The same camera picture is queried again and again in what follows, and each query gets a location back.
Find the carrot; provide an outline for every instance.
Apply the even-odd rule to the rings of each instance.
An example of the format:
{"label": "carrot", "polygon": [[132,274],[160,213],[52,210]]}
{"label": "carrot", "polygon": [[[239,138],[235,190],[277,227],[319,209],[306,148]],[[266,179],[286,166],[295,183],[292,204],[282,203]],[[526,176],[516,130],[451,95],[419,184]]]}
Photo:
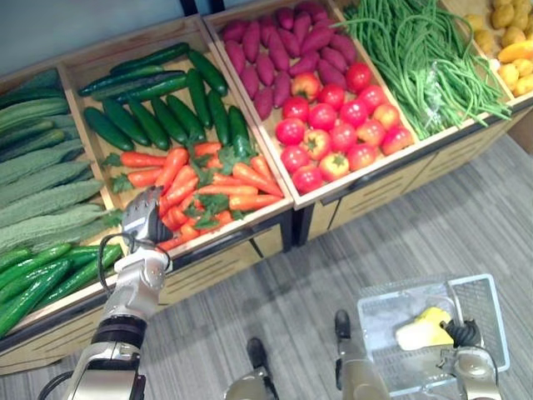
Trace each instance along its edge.
{"label": "carrot", "polygon": [[157,187],[163,186],[163,194],[168,191],[177,172],[187,163],[188,158],[187,150],[181,147],[173,148],[168,153],[163,170],[155,183]]}
{"label": "carrot", "polygon": [[227,175],[215,172],[213,174],[212,184],[217,186],[242,186],[244,183],[234,177],[228,177]]}
{"label": "carrot", "polygon": [[257,196],[230,196],[230,209],[234,211],[251,211],[270,206],[282,200],[282,197],[271,194],[259,194]]}
{"label": "carrot", "polygon": [[270,168],[268,167],[267,159],[262,154],[255,156],[250,160],[250,164],[252,165],[252,168],[258,173],[259,175],[262,175],[269,181],[273,181],[274,177],[272,176],[272,172],[270,171]]}
{"label": "carrot", "polygon": [[144,152],[123,152],[120,155],[120,162],[124,167],[162,167],[165,165],[165,157],[153,156]]}
{"label": "carrot", "polygon": [[215,186],[207,185],[198,189],[200,194],[226,194],[241,195],[241,196],[254,196],[259,193],[257,187],[253,186]]}
{"label": "carrot", "polygon": [[205,156],[206,154],[216,154],[222,148],[219,142],[205,142],[194,146],[194,153],[197,157]]}
{"label": "carrot", "polygon": [[243,162],[238,162],[233,166],[233,176],[248,185],[261,189],[265,193],[273,194],[280,198],[283,197],[283,193],[275,182],[269,181],[262,175],[259,175],[259,173],[255,172]]}
{"label": "carrot", "polygon": [[130,172],[127,175],[127,180],[136,188],[145,188],[156,182],[162,170],[162,168],[153,168]]}

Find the floor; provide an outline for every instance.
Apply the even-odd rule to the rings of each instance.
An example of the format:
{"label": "floor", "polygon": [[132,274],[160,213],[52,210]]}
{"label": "floor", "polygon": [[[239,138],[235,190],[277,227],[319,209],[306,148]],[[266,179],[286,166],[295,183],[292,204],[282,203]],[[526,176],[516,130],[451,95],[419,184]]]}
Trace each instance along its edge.
{"label": "floor", "polygon": [[[511,353],[501,391],[529,399],[532,247],[533,158],[504,137],[461,169],[157,315],[143,347],[146,399],[222,398],[250,369],[252,336],[267,346],[282,399],[340,399],[335,311],[355,318],[361,288],[443,272],[494,275]],[[75,362],[0,378],[0,398],[34,399]],[[458,398],[454,386],[442,392]]]}

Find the red tomato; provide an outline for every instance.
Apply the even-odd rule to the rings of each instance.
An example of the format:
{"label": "red tomato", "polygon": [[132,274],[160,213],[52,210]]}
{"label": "red tomato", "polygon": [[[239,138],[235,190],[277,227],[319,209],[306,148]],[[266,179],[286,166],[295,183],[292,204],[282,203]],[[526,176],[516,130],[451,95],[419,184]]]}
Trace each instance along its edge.
{"label": "red tomato", "polygon": [[359,93],[370,85],[371,79],[372,72],[363,62],[354,62],[346,73],[346,85],[348,90],[353,93]]}
{"label": "red tomato", "polygon": [[309,112],[309,125],[311,128],[329,131],[335,126],[335,121],[335,109],[329,104],[317,104]]}
{"label": "red tomato", "polygon": [[341,107],[341,120],[354,128],[362,125],[368,117],[368,111],[361,100],[351,100]]}
{"label": "red tomato", "polygon": [[305,132],[306,124],[297,118],[284,119],[276,125],[276,138],[286,146],[300,144]]}
{"label": "red tomato", "polygon": [[347,157],[351,171],[368,167],[377,158],[377,146],[368,143],[356,144],[350,149]]}
{"label": "red tomato", "polygon": [[303,148],[311,160],[322,160],[331,151],[331,138],[326,131],[311,129],[303,137]]}
{"label": "red tomato", "polygon": [[313,72],[304,72],[292,79],[292,96],[302,96],[310,103],[316,99],[320,92],[320,81]]}
{"label": "red tomato", "polygon": [[313,190],[318,189],[322,186],[322,176],[320,174],[320,169],[314,165],[306,165],[301,167],[294,175],[292,175],[292,182],[298,192],[300,193],[309,193]]}
{"label": "red tomato", "polygon": [[331,149],[334,152],[347,152],[357,142],[357,131],[349,123],[337,125],[330,131]]}
{"label": "red tomato", "polygon": [[378,121],[386,131],[400,125],[400,113],[398,109],[388,102],[376,108],[372,114],[372,119]]}
{"label": "red tomato", "polygon": [[350,172],[348,159],[338,152],[331,152],[318,165],[325,181],[331,182],[345,177]]}
{"label": "red tomato", "polygon": [[357,137],[372,146],[379,146],[385,134],[383,126],[374,120],[366,121],[357,129]]}
{"label": "red tomato", "polygon": [[283,103],[281,114],[283,119],[298,118],[306,123],[309,115],[309,103],[300,96],[290,97]]}
{"label": "red tomato", "polygon": [[344,104],[344,89],[335,83],[328,83],[322,88],[318,95],[318,101],[320,103],[329,104],[335,110],[339,110]]}
{"label": "red tomato", "polygon": [[381,142],[381,151],[386,156],[414,144],[413,136],[404,127],[393,127]]}
{"label": "red tomato", "polygon": [[369,114],[372,114],[377,106],[385,104],[387,102],[383,89],[377,85],[371,85],[359,93],[357,97],[362,100],[366,105],[366,110]]}
{"label": "red tomato", "polygon": [[281,162],[289,173],[293,173],[309,163],[309,156],[299,146],[287,146],[281,153]]}

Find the wooden crate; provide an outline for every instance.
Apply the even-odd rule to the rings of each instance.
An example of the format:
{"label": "wooden crate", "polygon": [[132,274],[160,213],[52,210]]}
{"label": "wooden crate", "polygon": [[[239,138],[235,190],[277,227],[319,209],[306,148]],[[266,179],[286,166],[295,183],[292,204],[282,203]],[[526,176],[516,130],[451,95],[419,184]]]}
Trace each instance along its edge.
{"label": "wooden crate", "polygon": [[[251,140],[256,150],[265,155],[285,198],[276,204],[246,215],[240,221],[232,222],[219,230],[202,235],[198,239],[173,249],[170,252],[171,256],[186,259],[185,264],[189,265],[169,277],[168,286],[162,293],[161,309],[230,277],[263,257],[290,247],[290,238],[286,237],[287,229],[283,228],[285,237],[282,237],[281,225],[286,227],[288,224],[290,236],[291,214],[290,211],[287,214],[287,210],[291,209],[292,199],[257,126],[238,95],[233,81],[229,78],[219,54],[215,51],[202,20],[198,16],[193,16],[143,29],[45,62],[0,81],[2,85],[0,88],[7,89],[51,66],[59,71],[72,116],[85,148],[84,157],[92,161],[95,178],[105,182],[101,195],[96,201],[104,204],[107,209],[124,209],[140,191],[114,194],[110,190],[111,176],[126,172],[127,169],[101,168],[99,162],[110,152],[119,153],[120,151],[104,142],[88,128],[82,117],[83,109],[87,106],[100,109],[102,107],[100,103],[94,102],[89,97],[79,97],[77,90],[93,79],[107,74],[109,68],[119,62],[144,56],[177,42],[188,42],[192,48],[204,53],[226,76],[229,94],[223,101],[226,104],[236,105],[243,111],[249,125]],[[168,63],[165,67],[187,70],[191,66],[188,60],[178,60]],[[192,106],[187,90],[174,94],[189,107]],[[214,129],[207,136],[215,138]],[[137,145],[137,149],[145,153],[164,154],[151,147]],[[240,238],[239,242],[235,243],[234,237]],[[111,276],[107,280],[109,285],[113,285],[115,281],[116,276]],[[98,304],[94,302],[96,298],[100,298]],[[85,303],[90,303],[92,306],[90,309],[84,308],[84,312],[78,315],[80,304]],[[94,283],[28,315],[4,338],[5,340],[0,340],[0,375],[48,365],[85,346],[96,327],[102,303],[102,288],[99,283]],[[56,321],[58,316],[63,314],[67,315],[66,320],[64,318],[60,323],[49,323],[52,320]],[[66,338],[66,340],[59,343],[59,338]]]}

